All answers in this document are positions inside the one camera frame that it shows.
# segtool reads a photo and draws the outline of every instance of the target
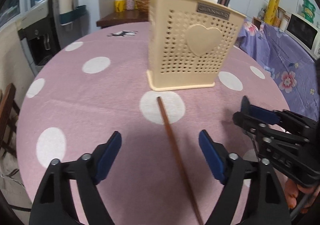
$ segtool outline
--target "basket base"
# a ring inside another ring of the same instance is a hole
[[[190,88],[201,88],[201,87],[214,87],[215,83],[204,84],[204,85],[189,85],[189,86],[173,86],[173,87],[155,87],[152,83],[151,73],[147,70],[148,83],[152,90],[154,91],[170,91],[179,89],[190,89]]]

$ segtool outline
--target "wooden chair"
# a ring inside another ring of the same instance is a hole
[[[20,108],[14,101],[15,94],[16,87],[13,83],[10,83],[5,90],[4,97],[0,103],[0,148],[3,148],[6,152],[12,154],[15,158],[17,158],[16,150],[9,146],[12,132],[17,132],[17,127],[15,125],[16,121],[10,119],[11,109],[14,109],[14,111],[17,113],[17,116],[20,113]],[[5,143],[3,139],[7,125],[10,127],[10,134],[8,143]]]

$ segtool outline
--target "purple floral tablecloth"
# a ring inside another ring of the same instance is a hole
[[[238,40],[240,48],[269,72],[290,110],[318,120],[319,95],[310,55],[279,28],[264,23],[258,29],[244,22]]]

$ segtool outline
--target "round table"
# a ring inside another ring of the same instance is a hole
[[[156,103],[161,96],[204,221],[222,190],[205,161],[198,135],[206,129],[229,152],[252,158],[250,139],[232,122],[247,95],[252,104],[289,109],[276,83],[238,48],[212,88],[155,92],[148,86],[149,23],[99,30],[47,63],[30,86],[18,122],[21,177],[33,200],[53,158],[73,161],[105,143],[114,131],[122,147],[98,186],[116,225],[196,225]],[[233,223],[240,221],[248,183]],[[86,218],[71,183],[81,222]]]

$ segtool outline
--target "human hand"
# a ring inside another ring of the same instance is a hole
[[[288,207],[293,209],[297,206],[297,197],[299,195],[299,191],[310,194],[314,191],[315,187],[311,188],[303,188],[300,185],[297,185],[291,179],[288,179],[285,183],[284,187],[284,195],[285,199],[287,200]],[[307,213],[308,208],[313,204],[316,197],[318,196],[320,191],[320,187],[315,191],[315,193],[311,196],[310,200],[306,203],[306,205],[300,210],[301,213]]]

